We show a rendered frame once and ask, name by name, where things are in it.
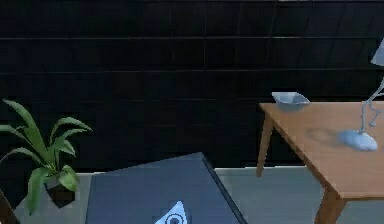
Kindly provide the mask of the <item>dark brown furniture corner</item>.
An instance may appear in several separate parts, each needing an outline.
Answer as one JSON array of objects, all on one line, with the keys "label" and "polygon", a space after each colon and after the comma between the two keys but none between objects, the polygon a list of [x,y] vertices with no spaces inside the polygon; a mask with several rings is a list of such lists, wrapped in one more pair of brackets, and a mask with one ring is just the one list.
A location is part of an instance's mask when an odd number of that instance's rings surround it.
[{"label": "dark brown furniture corner", "polygon": [[0,190],[0,224],[20,224],[8,200]]}]

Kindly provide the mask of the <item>dark grey laptop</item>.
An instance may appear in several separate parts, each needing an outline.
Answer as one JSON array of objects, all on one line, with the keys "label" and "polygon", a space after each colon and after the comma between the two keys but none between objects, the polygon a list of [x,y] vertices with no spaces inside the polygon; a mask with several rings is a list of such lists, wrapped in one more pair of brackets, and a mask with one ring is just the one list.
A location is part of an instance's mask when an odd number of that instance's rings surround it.
[{"label": "dark grey laptop", "polygon": [[248,224],[201,153],[96,174],[85,224]]}]

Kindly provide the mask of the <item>green house plant black pot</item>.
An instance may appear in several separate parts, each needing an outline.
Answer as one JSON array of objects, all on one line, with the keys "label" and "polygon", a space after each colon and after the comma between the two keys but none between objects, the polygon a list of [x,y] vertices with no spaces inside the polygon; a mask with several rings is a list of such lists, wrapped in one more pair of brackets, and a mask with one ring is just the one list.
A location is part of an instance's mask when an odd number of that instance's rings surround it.
[{"label": "green house plant black pot", "polygon": [[32,215],[39,204],[41,188],[50,181],[67,192],[76,192],[80,182],[79,176],[70,165],[60,164],[60,154],[66,153],[75,157],[75,149],[68,138],[78,133],[91,132],[92,128],[76,118],[63,117],[53,125],[48,143],[45,143],[33,116],[22,104],[8,99],[3,99],[3,102],[11,107],[25,124],[18,127],[0,124],[0,132],[8,132],[19,137],[30,148],[14,148],[0,159],[0,163],[11,155],[21,153],[39,165],[31,172],[27,184],[26,205],[28,213]]}]

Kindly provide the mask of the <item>pale blue bowl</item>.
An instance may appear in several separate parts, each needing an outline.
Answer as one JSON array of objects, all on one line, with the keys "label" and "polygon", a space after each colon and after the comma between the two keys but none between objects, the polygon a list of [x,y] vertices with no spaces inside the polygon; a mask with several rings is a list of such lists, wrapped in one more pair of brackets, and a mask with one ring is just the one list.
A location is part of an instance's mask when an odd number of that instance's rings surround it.
[{"label": "pale blue bowl", "polygon": [[297,112],[310,101],[298,92],[272,92],[277,108],[285,112]]}]

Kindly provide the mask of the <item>pale blue table lamp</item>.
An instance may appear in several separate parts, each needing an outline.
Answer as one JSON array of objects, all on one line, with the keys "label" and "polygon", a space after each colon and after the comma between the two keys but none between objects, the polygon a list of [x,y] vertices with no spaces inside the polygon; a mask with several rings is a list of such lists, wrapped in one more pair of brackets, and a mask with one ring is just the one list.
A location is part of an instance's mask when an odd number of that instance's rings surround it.
[{"label": "pale blue table lamp", "polygon": [[[384,67],[384,38],[381,39],[375,53],[373,54],[370,63],[379,67]],[[379,87],[372,95],[362,102],[360,114],[360,128],[358,130],[344,130],[338,135],[339,140],[349,147],[357,151],[376,151],[378,144],[376,140],[366,132],[366,126],[375,127],[377,117],[384,113],[384,109],[377,109],[373,106],[373,100],[379,96],[384,96],[384,77],[382,78]],[[370,109],[375,113],[370,122],[366,121],[366,112]]]}]

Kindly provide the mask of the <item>brown wooden table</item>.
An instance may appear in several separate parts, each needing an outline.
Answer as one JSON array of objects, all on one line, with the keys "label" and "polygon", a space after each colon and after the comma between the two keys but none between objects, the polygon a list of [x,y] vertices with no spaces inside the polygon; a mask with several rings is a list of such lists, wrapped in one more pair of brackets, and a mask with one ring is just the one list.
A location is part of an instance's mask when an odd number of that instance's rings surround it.
[{"label": "brown wooden table", "polygon": [[273,130],[324,187],[314,224],[336,224],[349,201],[384,200],[384,121],[368,133],[378,149],[355,151],[340,144],[338,133],[360,125],[359,102],[313,102],[295,113],[285,113],[274,103],[262,103],[264,124],[256,174],[263,172]]}]

